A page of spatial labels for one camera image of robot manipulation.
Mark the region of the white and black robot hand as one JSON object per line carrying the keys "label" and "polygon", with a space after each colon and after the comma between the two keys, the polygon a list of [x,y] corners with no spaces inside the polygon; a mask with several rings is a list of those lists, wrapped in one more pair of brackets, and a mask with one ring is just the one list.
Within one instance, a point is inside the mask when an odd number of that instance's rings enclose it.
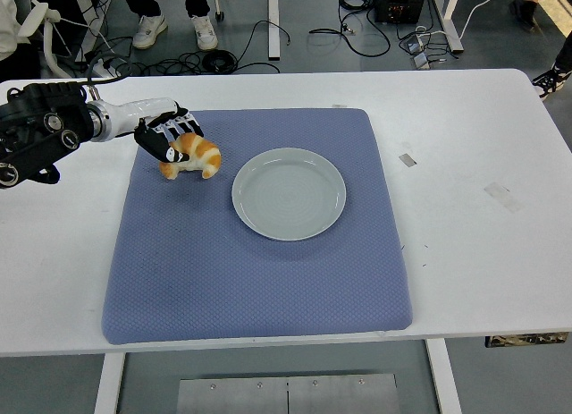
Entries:
{"label": "white and black robot hand", "polygon": [[184,133],[203,136],[193,114],[171,98],[154,98],[121,106],[103,103],[101,140],[133,134],[135,141],[163,163],[190,160],[189,152],[178,151],[171,143]]}

